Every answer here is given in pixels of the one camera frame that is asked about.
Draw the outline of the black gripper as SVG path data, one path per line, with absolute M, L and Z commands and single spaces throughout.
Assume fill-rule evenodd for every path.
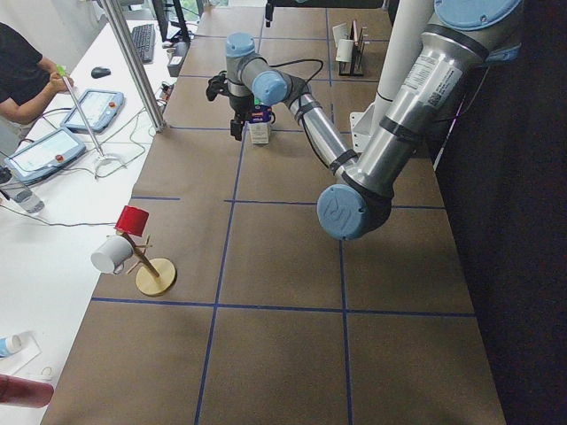
M 245 121 L 252 117 L 254 106 L 253 93 L 243 84 L 233 82 L 225 73 L 218 73 L 207 82 L 206 98 L 213 102 L 218 96 L 226 96 L 234 111 L 230 121 L 230 135 L 237 141 L 243 140 Z

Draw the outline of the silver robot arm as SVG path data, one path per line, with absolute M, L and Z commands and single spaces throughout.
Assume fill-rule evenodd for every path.
M 270 65 L 247 33 L 226 39 L 225 73 L 210 80 L 206 95 L 229 99 L 236 138 L 255 101 L 285 104 L 337 179 L 318 198 L 318 220 L 330 236 L 352 240 L 387 221 L 396 178 L 470 70 L 518 55 L 523 20 L 521 1 L 399 2 L 380 79 L 389 99 L 376 99 L 365 112 L 370 124 L 361 152 L 345 145 L 308 83 Z

